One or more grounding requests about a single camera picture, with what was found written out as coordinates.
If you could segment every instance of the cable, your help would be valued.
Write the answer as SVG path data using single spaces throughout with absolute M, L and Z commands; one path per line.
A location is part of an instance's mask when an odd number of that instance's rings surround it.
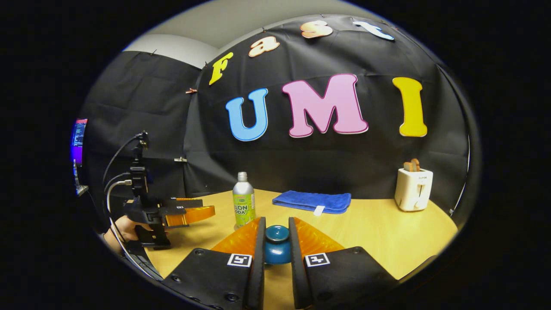
M 135 255 L 133 254 L 134 256 L 136 256 L 138 258 L 138 260 L 140 261 L 140 263 L 142 263 L 143 265 L 145 265 L 152 273 L 154 273 L 156 276 L 158 276 L 159 278 L 163 278 L 161 277 L 160 274 L 158 274 L 157 272 L 155 272 L 156 270 L 153 270 L 151 267 L 148 266 L 148 264 L 151 264 L 150 261 L 145 261 L 143 259 L 140 258 L 140 255 Z
M 109 204 L 109 196 L 111 195 L 111 190 L 113 190 L 113 188 L 117 185 L 132 185 L 132 180 L 124 180 L 124 181 L 115 182 L 115 183 L 111 184 L 111 186 L 109 186 L 109 190 L 107 191 L 107 211 L 109 213 L 109 221 L 111 222 L 111 225 L 113 225 L 114 227 L 116 227 L 116 225 L 113 222 L 113 219 L 111 218 L 111 206 Z M 114 234 L 114 235 L 115 235 L 115 238 L 117 239 L 117 242 L 120 244 L 122 250 L 134 262 L 135 266 L 138 267 L 141 271 L 143 271 L 148 277 L 152 278 L 153 280 L 156 280 L 149 273 L 147 273 L 147 271 L 145 271 L 138 263 L 136 263 L 134 258 L 130 256 L 130 253 L 128 253 L 125 246 L 122 244 L 121 240 L 118 238 L 118 235 L 117 234 Z
M 111 184 L 111 182 L 113 182 L 113 180 L 116 180 L 117 178 L 122 177 L 123 175 L 130 175 L 130 172 L 121 173 L 121 174 L 117 175 L 116 177 L 112 178 L 111 180 L 109 180 L 109 182 L 107 182 L 107 185 L 105 185 L 104 194 L 105 194 L 105 192 L 107 191 L 107 187 L 109 186 L 109 184 Z M 105 202 L 104 202 L 104 201 L 102 202 L 102 205 L 103 205 L 103 208 L 102 208 L 102 209 L 103 209 L 104 215 L 105 215 L 106 217 L 110 217 L 111 214 L 106 214 L 106 213 L 105 213 Z M 121 232 L 118 230 L 118 227 L 117 227 L 116 225 L 115 225 L 115 229 L 117 229 L 117 231 L 119 232 L 119 234 L 121 233 Z M 113 229 L 111 228 L 111 226 L 109 227 L 109 230 L 111 231 L 111 233 L 113 233 L 113 235 L 115 234 L 115 232 L 113 231 Z
M 128 173 L 128 172 L 121 173 L 120 175 L 116 176 L 116 178 L 119 177 L 119 176 L 121 176 L 122 174 L 130 174 L 130 173 Z M 122 235 L 121 231 L 118 229 L 116 223 L 115 223 L 115 229 L 118 231 L 118 234 L 121 236 L 122 242 L 123 242 L 124 244 L 126 244 L 127 242 L 126 242 L 124 236 Z M 115 233 L 113 232 L 113 229 L 111 229 L 111 226 L 109 227 L 109 230 L 111 231 L 111 233 L 113 233 L 113 236 L 114 236 Z M 138 256 L 138 255 L 135 255 L 135 257 L 137 257 L 138 260 L 139 260 L 142 264 L 144 264 L 145 266 L 147 266 L 147 264 L 150 263 L 150 262 L 148 262 L 148 261 L 145 261 L 145 260 L 141 259 L 140 256 Z M 149 270 L 150 270 L 151 272 L 153 272 L 156 276 L 162 278 L 160 274 L 158 274 L 157 272 L 155 272 L 154 270 L 152 270 L 150 267 L 148 267 L 148 268 L 149 268 Z
M 111 184 L 111 182 L 113 182 L 115 179 L 118 179 L 118 178 L 122 177 L 123 175 L 130 175 L 130 172 L 123 172 L 123 173 L 117 175 L 116 177 L 112 178 L 111 180 L 109 180 L 109 182 L 107 182 L 107 184 L 105 184 L 104 194 L 105 194 L 105 192 L 107 192 L 107 188 L 109 188 L 109 184 Z
M 137 134 L 135 136 L 133 136 L 132 138 L 130 138 L 128 141 L 126 141 L 125 144 L 123 144 L 121 146 L 121 148 L 118 149 L 118 151 L 115 153 L 115 155 L 113 155 L 113 157 L 111 158 L 111 161 L 109 161 L 109 164 L 107 165 L 107 168 L 105 168 L 105 172 L 104 172 L 104 177 L 101 179 L 101 184 L 105 184 L 105 177 L 107 176 L 107 172 L 109 171 L 109 167 L 111 166 L 111 164 L 113 163 L 113 161 L 115 160 L 115 158 L 117 157 L 117 155 L 122 151 L 122 149 L 124 147 L 126 147 L 130 142 L 132 142 L 134 139 L 136 139 L 137 137 L 139 137 L 140 134 Z
M 90 190 L 87 190 L 86 192 L 88 193 L 88 195 L 90 195 L 90 200 L 92 201 L 92 204 L 94 205 L 94 211 L 95 211 L 94 213 L 95 213 L 96 216 L 97 216 L 97 215 L 98 215 L 97 212 L 98 212 L 99 210 L 98 210 L 98 207 L 96 207 L 96 203 L 95 203 L 95 201 L 94 201 L 94 197 L 93 197 L 92 194 L 90 193 Z

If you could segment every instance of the bottle cap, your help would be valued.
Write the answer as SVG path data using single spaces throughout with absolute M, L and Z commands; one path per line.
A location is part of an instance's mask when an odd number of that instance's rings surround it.
M 237 180 L 239 182 L 247 182 L 247 173 L 246 172 L 239 172 L 237 174 Z

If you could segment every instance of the monitor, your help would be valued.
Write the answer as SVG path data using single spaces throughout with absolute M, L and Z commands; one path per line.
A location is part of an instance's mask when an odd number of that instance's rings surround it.
M 77 190 L 77 195 L 81 196 L 88 186 L 80 184 L 78 179 L 78 168 L 82 167 L 82 147 L 84 140 L 84 129 L 88 119 L 77 119 L 73 127 L 73 135 L 71 137 L 71 161 L 73 164 L 74 182 Z

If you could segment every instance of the folded towel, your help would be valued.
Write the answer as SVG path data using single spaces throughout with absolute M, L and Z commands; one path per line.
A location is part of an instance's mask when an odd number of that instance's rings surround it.
M 290 190 L 282 193 L 272 200 L 272 203 L 278 206 L 291 207 L 302 210 L 313 211 L 316 206 L 325 206 L 323 213 L 340 214 L 344 213 L 350 202 L 352 195 L 350 193 L 328 195 L 316 193 L 301 193 Z

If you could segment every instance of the aluminum bottle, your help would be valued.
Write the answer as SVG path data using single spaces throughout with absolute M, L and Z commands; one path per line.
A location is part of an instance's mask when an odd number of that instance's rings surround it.
M 234 186 L 234 212 L 236 226 L 243 227 L 256 218 L 255 190 L 247 181 L 247 173 L 237 174 L 237 183 Z

